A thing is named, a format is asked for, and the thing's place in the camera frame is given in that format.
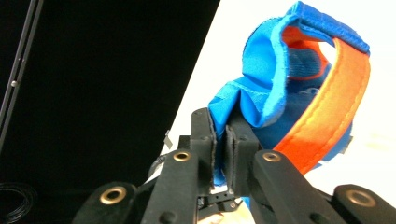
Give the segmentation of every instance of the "blue fabric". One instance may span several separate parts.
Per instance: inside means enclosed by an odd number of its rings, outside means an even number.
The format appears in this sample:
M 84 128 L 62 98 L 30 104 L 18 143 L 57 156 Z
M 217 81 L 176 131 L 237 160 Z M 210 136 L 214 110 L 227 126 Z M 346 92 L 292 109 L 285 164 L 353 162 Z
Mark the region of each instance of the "blue fabric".
M 229 115 L 235 106 L 239 106 L 264 147 L 273 148 L 318 93 L 330 66 L 321 77 L 308 81 L 289 80 L 288 76 L 315 74 L 320 68 L 320 59 L 314 51 L 289 49 L 282 41 L 287 26 L 298 27 L 305 35 L 331 45 L 332 39 L 338 37 L 354 48 L 370 53 L 369 46 L 347 25 L 297 2 L 284 17 L 268 20 L 253 32 L 243 52 L 243 76 L 226 83 L 209 103 L 219 142 Z M 341 145 L 337 144 L 333 151 L 338 152 Z M 221 147 L 215 161 L 215 185 L 224 184 L 220 150 Z

